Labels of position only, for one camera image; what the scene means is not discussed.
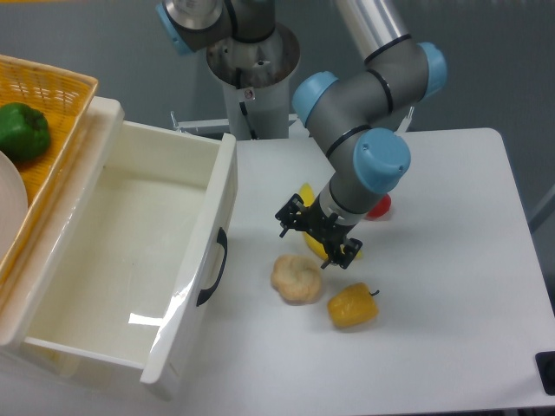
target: drawer handle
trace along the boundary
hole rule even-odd
[[[212,287],[208,289],[202,289],[199,292],[199,297],[197,298],[197,306],[202,305],[208,299],[210,299],[210,296],[212,296],[218,288],[219,281],[222,278],[222,274],[224,273],[225,260],[227,260],[227,235],[225,234],[224,229],[221,227],[218,231],[218,238],[216,239],[216,243],[221,244],[221,246],[224,247],[224,258],[222,259],[222,265],[219,267],[218,278],[216,279],[216,282],[214,282]]]

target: white table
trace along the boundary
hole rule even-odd
[[[238,143],[239,192],[225,274],[208,302],[183,394],[150,397],[114,374],[106,392],[45,382],[3,362],[0,413],[359,415],[555,406],[534,355],[555,320],[505,149],[493,130],[408,133],[412,166],[387,220],[359,224],[362,260],[328,267],[312,305],[270,286],[284,239],[276,211],[332,174],[312,139]],[[366,282],[371,323],[338,331],[326,302]]]

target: open drawer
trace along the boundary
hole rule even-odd
[[[236,193],[231,135],[123,122],[11,353],[61,373],[80,359],[129,367],[171,399],[224,270]]]

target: wicker basket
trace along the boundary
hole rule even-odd
[[[64,167],[71,162],[68,155],[77,146],[75,132],[97,86],[98,81],[86,75],[0,55],[0,106],[22,102],[43,112],[51,137],[43,156],[16,164],[27,189],[29,211],[0,263],[0,308],[13,287],[10,271],[63,182]]]

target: gray wall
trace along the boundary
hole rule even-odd
[[[127,120],[170,127],[225,118],[221,92],[202,54],[178,57],[153,12],[156,0],[0,4],[0,54],[72,69],[100,80],[100,96],[119,100]],[[449,81],[419,105],[417,130],[492,127],[503,135],[524,207],[555,183],[555,16],[553,1],[404,0],[396,2],[417,41],[444,52]],[[362,63],[331,0],[277,0],[278,20],[302,48],[291,89],[330,70],[347,77]],[[403,114],[384,126],[393,127]],[[555,280],[555,220],[535,236],[548,285]]]

